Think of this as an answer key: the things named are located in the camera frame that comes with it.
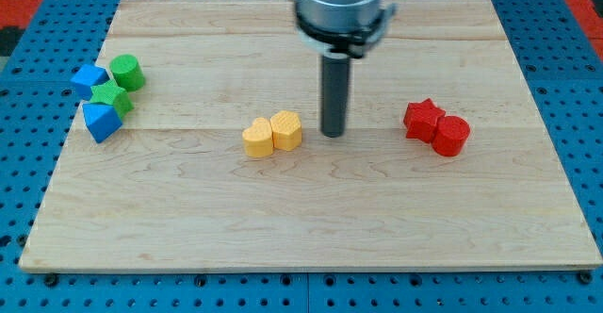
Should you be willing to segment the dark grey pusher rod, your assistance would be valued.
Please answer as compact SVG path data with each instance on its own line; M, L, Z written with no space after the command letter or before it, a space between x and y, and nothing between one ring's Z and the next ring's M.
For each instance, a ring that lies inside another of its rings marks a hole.
M344 134L350 90L350 59L321 58L320 131L329 138Z

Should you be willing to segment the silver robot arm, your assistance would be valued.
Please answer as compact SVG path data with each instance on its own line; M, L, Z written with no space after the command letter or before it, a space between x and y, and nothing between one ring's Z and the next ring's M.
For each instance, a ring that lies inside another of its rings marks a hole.
M382 0L292 0L303 41L320 54L319 130L329 138L346 129L351 65L384 37L397 7Z

